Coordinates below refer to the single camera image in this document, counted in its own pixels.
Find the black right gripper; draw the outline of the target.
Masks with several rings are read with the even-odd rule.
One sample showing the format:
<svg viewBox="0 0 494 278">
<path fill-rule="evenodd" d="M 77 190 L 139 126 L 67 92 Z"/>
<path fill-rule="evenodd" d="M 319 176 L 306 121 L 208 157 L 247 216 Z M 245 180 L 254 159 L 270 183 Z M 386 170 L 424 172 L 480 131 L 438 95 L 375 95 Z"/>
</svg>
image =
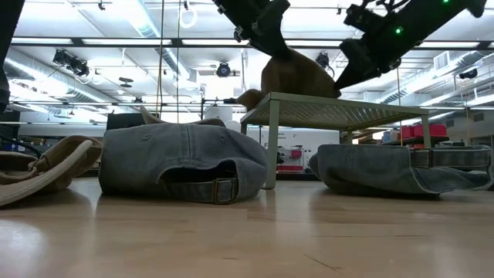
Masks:
<svg viewBox="0 0 494 278">
<path fill-rule="evenodd" d="M 335 82 L 335 89 L 356 85 L 387 73 L 401 65 L 401 56 L 394 50 L 404 31 L 402 22 L 365 22 L 363 42 L 345 39 L 340 50 L 348 64 Z"/>
</svg>

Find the brown tan cap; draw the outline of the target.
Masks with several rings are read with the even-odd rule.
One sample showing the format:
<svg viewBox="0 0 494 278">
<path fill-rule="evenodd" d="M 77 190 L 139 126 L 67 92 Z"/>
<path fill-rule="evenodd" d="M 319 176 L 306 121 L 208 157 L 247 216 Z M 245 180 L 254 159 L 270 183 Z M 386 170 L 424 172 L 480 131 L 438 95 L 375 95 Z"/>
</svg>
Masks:
<svg viewBox="0 0 494 278">
<path fill-rule="evenodd" d="M 272 57 L 262 70 L 260 89 L 249 89 L 236 102 L 247 111 L 269 93 L 289 93 L 302 96 L 337 99 L 341 96 L 333 78 L 315 61 L 288 49 L 288 59 Z"/>
</svg>

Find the grey denim cap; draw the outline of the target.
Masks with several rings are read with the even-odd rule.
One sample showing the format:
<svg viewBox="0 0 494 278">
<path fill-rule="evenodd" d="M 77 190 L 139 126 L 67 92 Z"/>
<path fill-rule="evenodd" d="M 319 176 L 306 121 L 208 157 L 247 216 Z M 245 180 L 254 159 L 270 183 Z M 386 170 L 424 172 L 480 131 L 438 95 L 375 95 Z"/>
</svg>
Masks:
<svg viewBox="0 0 494 278">
<path fill-rule="evenodd" d="M 207 124 L 146 124 L 108 130 L 99 183 L 109 195 L 232 204 L 266 182 L 266 149 L 254 139 Z"/>
<path fill-rule="evenodd" d="M 440 195 L 485 191 L 494 185 L 494 150 L 482 145 L 410 149 L 325 144 L 309 166 L 329 189 L 342 195 Z"/>
</svg>

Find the beige cap with light brim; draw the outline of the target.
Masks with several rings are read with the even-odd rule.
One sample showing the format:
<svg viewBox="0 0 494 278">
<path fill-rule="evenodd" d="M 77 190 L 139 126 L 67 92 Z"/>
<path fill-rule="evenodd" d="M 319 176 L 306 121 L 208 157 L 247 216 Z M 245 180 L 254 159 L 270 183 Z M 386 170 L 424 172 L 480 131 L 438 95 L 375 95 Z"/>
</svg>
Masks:
<svg viewBox="0 0 494 278">
<path fill-rule="evenodd" d="M 39 158 L 0 151 L 0 207 L 31 195 L 67 189 L 74 178 L 90 170 L 103 145 L 92 137 L 63 138 Z"/>
</svg>

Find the green perforated metal shelf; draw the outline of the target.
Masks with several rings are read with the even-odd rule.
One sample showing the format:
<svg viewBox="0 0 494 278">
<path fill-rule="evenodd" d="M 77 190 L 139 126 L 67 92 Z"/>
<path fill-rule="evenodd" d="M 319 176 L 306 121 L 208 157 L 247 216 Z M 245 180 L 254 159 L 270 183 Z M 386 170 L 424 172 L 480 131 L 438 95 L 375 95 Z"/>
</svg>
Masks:
<svg viewBox="0 0 494 278">
<path fill-rule="evenodd" d="M 369 127 L 420 118 L 426 148 L 431 147 L 429 112 L 417 107 L 402 107 L 289 93 L 269 93 L 240 120 L 242 134 L 248 125 L 267 126 L 268 172 L 265 189 L 276 187 L 276 162 L 279 127 L 299 127 L 345 131 L 347 142 L 353 132 Z"/>
</svg>

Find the black monitor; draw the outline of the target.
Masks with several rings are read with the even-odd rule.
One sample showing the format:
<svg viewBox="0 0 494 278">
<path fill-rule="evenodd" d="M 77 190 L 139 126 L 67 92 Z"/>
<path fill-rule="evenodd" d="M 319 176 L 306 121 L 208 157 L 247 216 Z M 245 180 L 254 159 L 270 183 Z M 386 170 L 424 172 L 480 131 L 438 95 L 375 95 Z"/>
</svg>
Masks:
<svg viewBox="0 0 494 278">
<path fill-rule="evenodd" d="M 109 114 L 107 116 L 108 131 L 156 123 L 156 120 L 145 117 L 143 114 Z"/>
</svg>

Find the black ceiling spotlight cluster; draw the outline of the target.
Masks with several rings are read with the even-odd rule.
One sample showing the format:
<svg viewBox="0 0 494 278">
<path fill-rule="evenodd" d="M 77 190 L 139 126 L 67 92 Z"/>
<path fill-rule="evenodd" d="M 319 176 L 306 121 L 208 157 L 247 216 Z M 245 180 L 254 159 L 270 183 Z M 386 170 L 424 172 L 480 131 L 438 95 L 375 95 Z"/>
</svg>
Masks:
<svg viewBox="0 0 494 278">
<path fill-rule="evenodd" d="M 52 61 L 55 64 L 70 70 L 75 76 L 85 77 L 90 74 L 90 68 L 87 65 L 87 61 L 72 56 L 66 50 L 57 49 Z"/>
</svg>

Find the black aluminium rig frame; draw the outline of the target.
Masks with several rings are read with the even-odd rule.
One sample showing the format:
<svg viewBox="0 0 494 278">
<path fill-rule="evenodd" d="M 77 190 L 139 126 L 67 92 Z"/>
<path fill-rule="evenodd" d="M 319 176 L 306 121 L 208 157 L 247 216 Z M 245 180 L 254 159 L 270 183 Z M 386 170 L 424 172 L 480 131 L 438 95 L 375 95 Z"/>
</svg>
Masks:
<svg viewBox="0 0 494 278">
<path fill-rule="evenodd" d="M 338 40 L 330 39 L 330 40 L 323 40 L 323 39 L 302 39 L 302 40 L 296 40 L 296 39 L 288 39 L 286 42 L 289 42 L 289 46 L 296 48 L 296 49 L 309 49 L 309 48 L 316 48 L 316 49 L 336 49 L 337 45 L 340 43 Z M 441 47 L 436 47 L 436 46 L 458 46 L 458 47 L 453 47 L 451 50 L 494 50 L 494 46 L 489 46 L 485 49 L 478 48 L 477 46 L 484 46 L 487 44 L 489 41 L 427 41 L 425 43 L 425 46 L 419 46 L 418 49 L 421 50 L 441 50 Z M 97 49 L 109 49 L 109 48 L 115 48 L 115 49 L 120 49 L 122 53 L 124 53 L 124 50 L 126 49 L 154 49 L 154 48 L 159 48 L 160 43 L 162 43 L 162 46 L 166 46 L 166 48 L 172 48 L 172 49 L 214 49 L 214 48 L 222 48 L 222 49 L 240 49 L 240 50 L 245 50 L 248 49 L 250 46 L 247 46 L 246 42 L 240 42 L 234 44 L 232 40 L 228 39 L 152 39 L 152 38 L 81 38 L 81 37 L 74 37 L 74 38 L 62 38 L 62 37 L 14 37 L 11 42 L 11 47 L 13 46 L 25 46 L 25 47 L 52 47 L 56 48 L 57 50 L 60 51 L 66 51 L 66 48 L 83 48 L 83 49 L 92 49 L 92 48 L 97 48 Z M 125 66 L 125 61 L 128 59 L 130 61 L 130 58 L 125 58 L 126 54 L 123 54 L 124 58 L 123 60 L 123 68 L 131 68 L 131 67 L 137 67 L 141 71 L 144 71 L 146 76 L 150 75 L 150 69 L 144 69 L 144 66 L 138 65 L 137 62 L 132 62 L 134 63 L 134 66 Z M 48 70 L 48 73 L 42 73 L 40 69 L 35 69 L 34 67 L 27 67 L 27 64 L 23 64 L 24 62 L 15 62 L 13 58 L 6 58 L 6 62 L 9 62 L 10 67 L 14 67 L 16 64 L 19 63 L 21 64 L 21 67 L 17 67 L 18 71 L 23 72 L 23 76 L 19 75 L 20 77 L 14 77 L 8 76 L 8 78 L 11 78 L 11 80 L 21 80 L 21 81 L 32 81 L 35 82 L 36 84 L 41 83 L 43 84 L 44 82 L 47 82 L 45 80 L 55 80 L 55 75 L 56 73 L 60 73 L 64 75 L 65 73 L 61 72 L 60 70 L 62 68 L 65 68 L 66 66 L 56 66 L 55 68 L 50 68 Z M 21 85 L 17 85 L 21 89 L 10 89 L 10 97 L 7 103 L 7 106 L 19 106 L 19 107 L 28 107 L 31 109 L 31 106 L 40 106 L 40 107 L 48 107 L 48 106 L 62 106 L 62 107 L 103 107 L 103 108 L 108 108 L 108 107 L 119 107 L 119 113 L 126 113 L 127 110 L 121 107 L 129 107 L 137 110 L 137 108 L 140 105 L 144 105 L 147 107 L 155 107 L 157 108 L 178 108 L 178 107 L 183 107 L 189 108 L 189 107 L 199 107 L 199 116 L 204 117 L 205 115 L 205 104 L 209 103 L 212 106 L 214 105 L 219 105 L 219 104 L 224 104 L 226 106 L 235 106 L 233 100 L 231 99 L 222 99 L 218 98 L 218 100 L 209 100 L 206 99 L 205 97 L 201 97 L 201 101 L 199 103 L 194 103 L 192 101 L 188 101 L 185 103 L 180 103 L 175 101 L 174 103 L 170 101 L 164 101 L 165 96 L 160 97 L 160 93 L 157 93 L 157 98 L 155 102 L 149 102 L 149 101 L 144 101 L 142 97 L 145 97 L 144 95 L 136 95 L 135 93 L 131 93 L 128 90 L 123 90 L 124 93 L 130 94 L 133 96 L 135 99 L 139 101 L 124 101 L 117 99 L 115 96 L 110 96 L 105 93 L 103 93 L 100 90 L 96 90 L 92 88 L 91 86 L 87 85 L 86 83 L 89 83 L 89 81 L 81 81 L 81 87 L 77 87 L 79 81 L 79 77 L 68 77 L 68 80 L 75 80 L 75 85 L 73 85 L 72 89 L 68 87 L 69 81 L 57 81 L 59 83 L 66 84 L 67 86 L 64 86 L 63 88 L 67 89 L 67 93 L 61 94 L 61 95 L 49 95 L 49 94 L 44 94 L 44 90 L 38 88 L 36 86 L 29 86 L 29 89 L 26 89 L 22 87 Z M 39 89 L 39 91 L 36 91 L 35 93 L 36 96 L 46 96 L 49 98 L 49 100 L 41 100 L 41 99 L 36 99 L 35 100 L 35 94 L 34 93 L 21 93 L 24 91 L 32 91 L 34 89 Z M 94 90 L 97 93 L 102 93 L 104 97 L 98 97 L 96 93 L 91 93 Z M 117 111 L 117 108 L 112 108 L 110 109 L 110 112 L 113 113 L 112 111 Z M 102 114 L 110 114 L 110 112 L 100 112 Z M 289 172 L 288 170 L 283 170 L 279 172 L 276 176 L 277 180 L 283 180 L 283 181 L 315 181 L 316 177 L 314 174 L 310 174 L 309 172 L 300 172 L 300 173 L 295 173 Z"/>
</svg>

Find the red bin wall rack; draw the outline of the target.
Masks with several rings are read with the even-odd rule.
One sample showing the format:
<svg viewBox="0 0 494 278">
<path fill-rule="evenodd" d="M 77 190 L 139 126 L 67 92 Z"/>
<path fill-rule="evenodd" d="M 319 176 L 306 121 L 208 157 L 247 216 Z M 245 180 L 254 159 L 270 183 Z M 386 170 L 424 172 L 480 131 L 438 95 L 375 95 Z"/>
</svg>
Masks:
<svg viewBox="0 0 494 278">
<path fill-rule="evenodd" d="M 304 170 L 304 150 L 299 147 L 279 147 L 276 170 L 283 173 L 301 173 Z"/>
</svg>

